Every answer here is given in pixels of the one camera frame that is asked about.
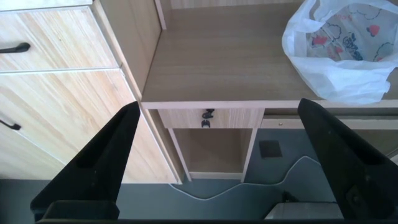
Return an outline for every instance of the gray floor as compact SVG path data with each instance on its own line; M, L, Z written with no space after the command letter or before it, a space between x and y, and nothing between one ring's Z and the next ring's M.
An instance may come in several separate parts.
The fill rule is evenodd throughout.
M260 139L278 140L283 158L261 159ZM124 184L117 201L119 218L257 220L282 200L283 191L302 202L334 202L320 165L306 157L300 159L302 156L317 159L303 130L260 130L245 180L257 185L234 187L239 184L237 180L194 180L176 185L199 198L209 198L234 187L214 199L197 200L167 184ZM0 223L33 223L29 203L46 183L1 180Z

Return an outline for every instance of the light wood grain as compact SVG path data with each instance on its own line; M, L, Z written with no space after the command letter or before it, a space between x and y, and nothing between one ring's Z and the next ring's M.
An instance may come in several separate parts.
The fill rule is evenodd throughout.
M191 172L242 173L238 129L189 129L189 132Z
M201 128L205 109L159 110L166 128ZM215 109L210 128L258 128L264 109Z
M172 5L170 0L155 0L157 14L159 15L159 21L162 25L162 29L167 29L167 24L171 20Z
M28 51L0 54L0 72L119 67L88 6L0 13L0 48L22 42Z
M303 2L303 0L169 0L173 9Z
M242 149L242 166L243 173L241 182L244 182L246 172L248 171L251 153L253 151L254 141L256 140L257 128L246 129L241 131L241 149Z
M398 130L398 116L337 116L341 122L351 129L365 130ZM267 115L261 128L269 129L303 129L298 116Z
M312 100L324 108L398 108L398 100L381 100L368 105L346 105L328 100ZM168 101L141 104L145 109L200 109L200 108L295 108L300 100L245 100L245 101Z
M232 172L190 172L193 179L226 179L226 180L240 180L242 173Z
M190 146L190 136L188 131L177 131L177 135L174 133L174 130L169 128L169 133L171 138L173 139L175 148L178 152L178 156L181 160L182 166L185 171L185 175L187 175L187 178L189 181L192 181L192 178L190 176L188 167L189 167L189 162L190 162L190 151L191 151L191 146Z
M17 131L2 124L0 142L0 179L52 179L64 167Z
M82 6L92 3L93 0L0 0L0 11Z
M122 4L122 6L124 6L126 4L125 1L117 1L117 2L113 2L113 4ZM124 25L124 20L125 18L120 17L120 14L122 12L126 12L124 11L118 11L118 7L120 6L109 6L109 5L105 5L107 7L107 13L109 15L109 17L107 17L107 14L104 11L104 8L101 4L100 1L95 1L94 4L91 6L91 10L93 11L94 16L96 17L96 20L98 21L99 26L101 27L101 30L103 31L106 40L108 41L112 51L114 52L118 62L120 62L122 64L121 68L124 72L124 74L126 75L126 80L127 83L130 87L130 89L132 90L132 94L136 97L140 107L143 109L142 105L141 105L141 98L142 98L142 93L138 87L137 81L135 79L136 76L145 76L147 75L147 73L134 73L133 74L133 69L129 66L130 64L127 62L127 59L124 55L125 51L128 50L134 50L134 47L130 46L130 41L126 40L126 37L123 36L125 34L125 32L128 33L134 33L134 37L137 36L141 36L143 37L143 35L141 35L139 33L140 29L138 29L137 27L140 26L140 23L138 23L136 26L132 26L130 27L131 30L123 30L126 28L126 26ZM147 14L139 14L143 20L147 20ZM157 35L153 36L153 38L155 38L156 40L159 38L159 33L156 33ZM118 39L120 38L124 38L123 42L120 42ZM149 48L146 48L146 50L148 49L155 49L157 42L155 41L151 41L152 45ZM141 54L141 50L137 51L137 52L130 52L130 54L136 54L136 57L140 58L140 54ZM175 178L177 179L177 182L179 184L182 183L183 180L183 176L184 176L184 171L183 171L183 167L182 164L178 158L178 154L177 151L174 147L173 141L170 137L169 132L167 131L167 129L165 129L162 125L162 121L160 119L160 116L158 114L157 111L149 111L149 110L141 110L142 112L142 116L145 117L148 127L150 128L150 131L152 132L152 134L155 137L155 140L157 141L157 143L159 144L160 150L162 152L162 154L164 155L164 157L166 158L166 161L168 163L168 165L170 166Z
M142 97L145 107L150 102L160 108L175 102L203 106L210 101L237 101L244 107L260 102L294 108L301 98L321 100L281 46L287 21L299 5L174 10L159 39ZM394 70L389 76L391 89L384 100L398 99L397 74Z
M173 129L189 174L241 174L242 129Z
M160 35L154 1L102 0L95 2L93 7L94 10L102 7L108 17L108 23L124 55L122 62L131 71L127 75L137 88L134 91L141 96Z
M120 69L0 76L4 116L66 164L124 105L134 101ZM141 116L124 182L176 183Z

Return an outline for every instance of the plastic bag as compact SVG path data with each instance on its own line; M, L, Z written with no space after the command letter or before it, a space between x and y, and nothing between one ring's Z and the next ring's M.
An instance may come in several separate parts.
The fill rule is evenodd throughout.
M381 101L398 66L398 6L385 0L306 0L282 46L304 82L326 100Z

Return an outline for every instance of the cabinet drawer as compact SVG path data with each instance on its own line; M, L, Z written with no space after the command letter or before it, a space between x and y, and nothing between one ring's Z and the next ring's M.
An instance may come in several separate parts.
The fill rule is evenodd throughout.
M0 72L118 67L88 6L0 13Z
M166 128L202 128L202 114L206 109L159 110ZM215 109L208 119L210 128L258 128L264 109Z

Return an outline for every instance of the wooden cabinet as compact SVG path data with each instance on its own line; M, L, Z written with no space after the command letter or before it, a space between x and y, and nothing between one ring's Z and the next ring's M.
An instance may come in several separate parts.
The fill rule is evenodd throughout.
M160 34L155 4L0 3L0 119L21 126L0 124L0 178L51 179L122 106L138 101L142 109ZM29 47L13 52L22 43ZM166 148L172 140L158 123L141 110L123 182L182 182L177 152Z
M88 6L0 12L0 49L24 42L0 54L0 72L119 67Z
M135 101L118 68L0 75L0 92L2 114L64 165L122 106ZM143 116L124 182L176 182Z
M204 109L159 110L166 128L202 128ZM210 128L258 128L264 109L215 109Z
M52 179L63 167L51 153L0 124L0 179Z

